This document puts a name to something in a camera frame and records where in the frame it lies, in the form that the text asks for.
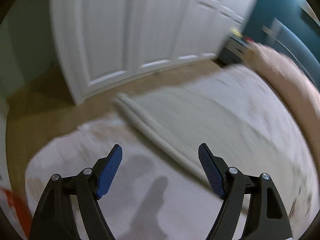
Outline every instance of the wooden floor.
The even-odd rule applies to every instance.
[[[107,90],[75,106],[60,69],[51,69],[8,100],[6,154],[12,190],[25,200],[24,173],[30,159],[53,138],[112,111],[111,99],[116,93],[133,96],[219,70],[210,60],[185,64]]]

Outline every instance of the headboard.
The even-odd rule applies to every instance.
[[[268,34],[267,45],[290,57],[319,90],[320,63],[307,46],[277,19]]]

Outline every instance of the white wardrobe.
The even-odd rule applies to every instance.
[[[51,0],[54,39],[76,104],[112,86],[214,58],[256,0]]]

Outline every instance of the silver screw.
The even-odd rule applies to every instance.
[[[238,170],[235,168],[235,167],[231,167],[229,169],[229,172],[232,173],[232,174],[237,174],[238,173]]]
[[[90,168],[86,168],[83,170],[83,174],[85,174],[85,175],[89,175],[89,174],[91,174],[91,172],[92,172],[92,170]]]
[[[262,173],[262,177],[263,177],[264,179],[270,179],[270,176],[269,176],[269,174],[267,174],[267,173]]]
[[[53,174],[53,175],[51,176],[51,179],[52,179],[52,180],[57,180],[57,179],[59,179],[59,174]]]

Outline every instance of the blue rubber pad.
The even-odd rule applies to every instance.
[[[98,177],[98,186],[96,195],[100,199],[103,195],[107,194],[113,178],[118,170],[120,162],[122,160],[122,148],[118,146],[110,157],[108,163],[104,167],[100,176]]]
[[[207,152],[203,145],[199,146],[199,160],[208,178],[210,186],[213,192],[217,194],[219,198],[223,199],[225,195],[225,191],[223,189],[223,177],[209,154],[210,153]]]

